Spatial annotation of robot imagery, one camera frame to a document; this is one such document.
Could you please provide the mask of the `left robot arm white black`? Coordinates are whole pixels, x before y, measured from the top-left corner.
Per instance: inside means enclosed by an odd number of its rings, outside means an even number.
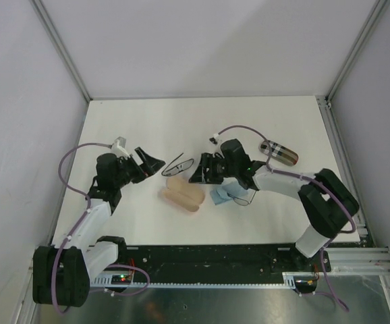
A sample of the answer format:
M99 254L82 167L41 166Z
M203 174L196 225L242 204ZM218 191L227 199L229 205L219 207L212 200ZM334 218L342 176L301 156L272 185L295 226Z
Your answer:
M117 236L98 237L121 200L121 189L138 184L161 170L165 162L135 149L138 164L122 145L96 159L96 175L83 194L86 209L68 233L53 245L39 246L33 256L32 298L37 304L82 306L91 282L108 266L119 270L128 262L126 241Z

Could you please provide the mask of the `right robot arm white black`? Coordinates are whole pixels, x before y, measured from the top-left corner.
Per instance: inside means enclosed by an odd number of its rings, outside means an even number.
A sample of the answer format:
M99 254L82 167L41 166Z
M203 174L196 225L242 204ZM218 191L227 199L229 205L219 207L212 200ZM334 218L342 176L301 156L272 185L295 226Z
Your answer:
M355 230L352 217L360 206L352 193L330 169L306 175L273 169L265 162L251 160L237 139L220 145L218 153L203 153L191 184L220 185L233 178L245 190L276 192L302 203L310 225L290 250L291 265L305 271L315 255L333 241L347 223Z

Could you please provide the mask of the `blue cleaning cloth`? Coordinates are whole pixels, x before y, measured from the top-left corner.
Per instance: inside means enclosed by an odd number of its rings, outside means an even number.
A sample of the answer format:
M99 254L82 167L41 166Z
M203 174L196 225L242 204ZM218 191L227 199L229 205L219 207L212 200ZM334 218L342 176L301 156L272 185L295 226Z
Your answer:
M238 182L232 182L225 185L215 186L210 191L210 197L215 205L221 205L232 201L230 197L228 197L228 193L234 196L246 197L248 195L248 190L240 186Z

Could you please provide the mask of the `pink glasses case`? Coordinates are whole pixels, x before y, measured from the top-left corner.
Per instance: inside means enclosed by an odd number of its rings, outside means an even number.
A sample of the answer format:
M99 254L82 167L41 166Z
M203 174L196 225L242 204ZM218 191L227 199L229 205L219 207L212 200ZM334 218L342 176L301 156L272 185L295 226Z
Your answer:
M199 185L191 184L179 176L168 178L159 195L191 213L197 212L205 200L204 190Z

